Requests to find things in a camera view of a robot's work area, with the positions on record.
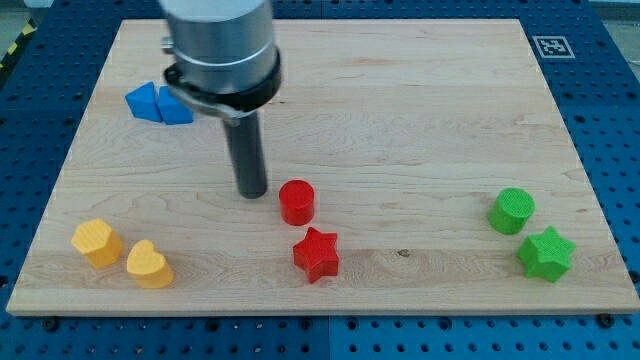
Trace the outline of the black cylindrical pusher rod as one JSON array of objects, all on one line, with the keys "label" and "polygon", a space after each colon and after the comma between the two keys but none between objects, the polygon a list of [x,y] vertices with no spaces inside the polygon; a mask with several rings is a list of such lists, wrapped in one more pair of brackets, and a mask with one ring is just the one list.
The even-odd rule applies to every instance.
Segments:
[{"label": "black cylindrical pusher rod", "polygon": [[247,199],[261,197],[268,182],[259,113],[252,111],[225,122],[224,131],[238,192]]}]

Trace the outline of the black clamp ring mount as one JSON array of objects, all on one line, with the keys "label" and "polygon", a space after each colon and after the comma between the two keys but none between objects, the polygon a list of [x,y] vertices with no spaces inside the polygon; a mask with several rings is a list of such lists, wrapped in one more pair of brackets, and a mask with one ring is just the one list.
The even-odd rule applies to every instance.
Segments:
[{"label": "black clamp ring mount", "polygon": [[166,68],[163,75],[171,95],[187,108],[220,118],[227,125],[238,126],[242,118],[267,104],[279,91],[282,83],[281,55],[276,49],[275,63],[261,82],[235,93],[221,94],[201,90],[186,81],[176,64]]}]

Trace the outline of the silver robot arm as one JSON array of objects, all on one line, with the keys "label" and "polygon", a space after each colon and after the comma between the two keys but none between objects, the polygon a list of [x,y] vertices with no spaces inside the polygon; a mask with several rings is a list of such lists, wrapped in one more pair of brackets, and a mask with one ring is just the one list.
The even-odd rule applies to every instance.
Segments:
[{"label": "silver robot arm", "polygon": [[160,0],[169,36],[164,71],[171,95],[223,121],[240,195],[267,191],[259,109],[278,92],[281,55],[267,0]]}]

